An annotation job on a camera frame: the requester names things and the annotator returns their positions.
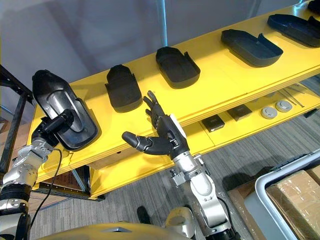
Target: robotic arm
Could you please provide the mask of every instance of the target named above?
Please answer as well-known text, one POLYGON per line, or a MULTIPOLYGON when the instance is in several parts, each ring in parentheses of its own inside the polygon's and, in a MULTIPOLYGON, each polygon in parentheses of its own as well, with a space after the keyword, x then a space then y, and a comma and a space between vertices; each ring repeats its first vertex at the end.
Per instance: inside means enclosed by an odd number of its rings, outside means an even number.
POLYGON ((136 136, 124 132, 122 138, 140 152, 151 155, 169 155, 176 169, 171 170, 176 186, 182 186, 190 199, 192 210, 207 240, 239 240, 231 221, 219 202, 215 184, 201 155, 193 157, 187 137, 173 114, 165 115, 156 96, 148 91, 143 97, 150 109, 146 113, 158 137, 136 136))
POLYGON ((3 177, 0 192, 0 237, 29 239, 29 197, 38 177, 38 169, 59 143, 54 133, 69 127, 74 121, 71 110, 66 109, 54 119, 42 118, 34 130, 31 145, 21 148, 12 169, 3 177))

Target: yellow shelving unit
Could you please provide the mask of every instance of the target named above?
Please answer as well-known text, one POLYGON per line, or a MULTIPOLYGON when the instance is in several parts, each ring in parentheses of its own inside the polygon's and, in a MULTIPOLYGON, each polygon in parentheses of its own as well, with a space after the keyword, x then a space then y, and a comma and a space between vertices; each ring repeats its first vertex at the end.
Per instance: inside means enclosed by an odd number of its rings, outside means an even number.
MULTIPOLYGON (((207 134, 199 121, 220 113, 222 113, 222 119, 227 121, 228 116, 224 115, 224 111, 320 73, 320 48, 308 48, 300 45, 267 25, 268 16, 271 14, 292 14, 307 19, 312 14, 307 10, 307 4, 302 3, 257 16, 175 45, 174 47, 180 49, 181 52, 188 51, 201 69, 199 80, 187 88, 172 89, 167 84, 158 69, 155 53, 124 65, 135 74, 143 95, 146 95, 148 90, 154 91, 165 112, 168 114, 174 113, 189 134, 188 141, 191 152, 208 152, 253 134, 255 131, 271 127, 273 121, 269 121, 269 125, 265 126, 259 123, 259 126, 253 127, 255 130, 248 128, 248 131, 246 129, 230 130, 221 139, 216 136, 218 132, 207 134), (227 29, 244 30, 255 36, 263 33, 267 39, 282 48, 284 53, 276 63, 270 66, 251 67, 235 57, 222 44, 221 32, 227 29)), ((85 101, 96 121, 99 136, 86 148, 77 152, 70 152, 68 156, 64 157, 58 174, 128 149, 129 145, 121 138, 124 131, 143 136, 155 134, 145 114, 147 108, 145 103, 130 112, 117 113, 114 111, 104 86, 107 82, 108 71, 71 83, 72 89, 78 97, 85 101)), ((283 121, 312 108, 311 105, 308 105, 308 108, 307 103, 305 104, 305 108, 302 108, 301 111, 297 110, 296 114, 290 113, 283 121)), ((37 106, 28 143, 31 142, 31 134, 39 125, 43 116, 43 111, 37 106)), ((59 155, 56 152, 49 156, 48 161, 38 171, 37 182, 53 177, 58 166, 58 159, 59 155)), ((155 157, 142 156, 137 153, 99 171, 91 170, 92 196, 97 196, 98 193, 108 192, 136 179, 158 172, 171 166, 171 164, 166 157, 157 157, 155 160, 155 157), (127 179, 108 177, 116 176, 115 173, 119 173, 123 169, 128 169, 127 179)))
MULTIPOLYGON (((239 121, 235 121, 227 112, 219 113, 218 115, 224 121, 225 126, 217 131, 208 132, 201 122, 184 127, 183 129, 187 135, 191 153, 193 155, 197 153, 204 154, 221 148, 320 106, 320 97, 307 88, 303 88, 305 94, 292 91, 288 88, 287 91, 304 104, 304 107, 292 104, 293 108, 289 112, 277 111, 275 118, 265 119, 260 113, 262 108, 274 108, 277 101, 287 101, 282 95, 275 93, 272 97, 263 96, 256 102, 246 103, 245 105, 252 113, 239 121)), ((131 182, 170 168, 173 165, 173 162, 167 156, 152 156, 138 152, 102 169, 91 169, 91 197, 95 198, 131 182)))

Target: small black box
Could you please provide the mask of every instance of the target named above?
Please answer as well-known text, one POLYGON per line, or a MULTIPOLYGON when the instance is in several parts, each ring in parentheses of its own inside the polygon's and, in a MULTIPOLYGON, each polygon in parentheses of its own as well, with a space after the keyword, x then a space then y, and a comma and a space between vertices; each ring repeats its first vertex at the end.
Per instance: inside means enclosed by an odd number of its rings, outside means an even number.
POLYGON ((210 133, 218 129, 222 129, 225 125, 224 121, 222 121, 218 115, 213 115, 203 119, 202 123, 210 133))
POLYGON ((230 114, 230 116, 233 117, 234 120, 239 121, 249 116, 252 113, 252 111, 246 105, 241 104, 239 106, 227 110, 227 113, 230 114))

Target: black plastic tray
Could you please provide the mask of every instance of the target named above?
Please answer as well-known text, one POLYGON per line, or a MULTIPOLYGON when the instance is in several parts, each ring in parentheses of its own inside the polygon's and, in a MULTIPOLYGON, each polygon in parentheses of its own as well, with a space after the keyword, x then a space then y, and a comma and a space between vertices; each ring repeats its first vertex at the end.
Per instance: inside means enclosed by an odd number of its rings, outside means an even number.
POLYGON ((129 112, 142 103, 142 94, 135 75, 123 65, 113 66, 106 75, 105 84, 110 103, 118 113, 129 112))
POLYGON ((262 33, 257 38, 246 31, 229 29, 222 31, 221 40, 237 57, 257 67, 266 67, 275 63, 284 53, 262 33))
POLYGON ((66 149, 77 151, 97 136, 98 128, 85 103, 61 77, 48 70, 39 70, 32 77, 32 91, 34 99, 50 119, 65 109, 71 110, 74 118, 72 125, 63 127, 55 134, 66 149))
POLYGON ((174 89, 183 89, 194 84, 200 76, 200 68, 188 52, 165 46, 156 51, 155 60, 167 83, 174 89))
POLYGON ((312 12, 320 15, 320 0, 310 1, 308 4, 308 9, 312 12))
POLYGON ((274 14, 268 18, 270 27, 308 47, 320 47, 320 21, 293 15, 274 14))

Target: gray plastic bin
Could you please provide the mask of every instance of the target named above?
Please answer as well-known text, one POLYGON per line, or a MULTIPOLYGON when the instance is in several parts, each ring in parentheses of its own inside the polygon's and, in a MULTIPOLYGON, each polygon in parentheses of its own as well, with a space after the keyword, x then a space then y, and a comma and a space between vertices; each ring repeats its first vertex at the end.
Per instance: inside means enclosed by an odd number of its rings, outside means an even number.
POLYGON ((320 162, 320 149, 294 160, 259 177, 255 191, 244 200, 244 205, 254 218, 267 240, 296 240, 297 237, 267 195, 266 188, 286 176, 307 169, 320 162))

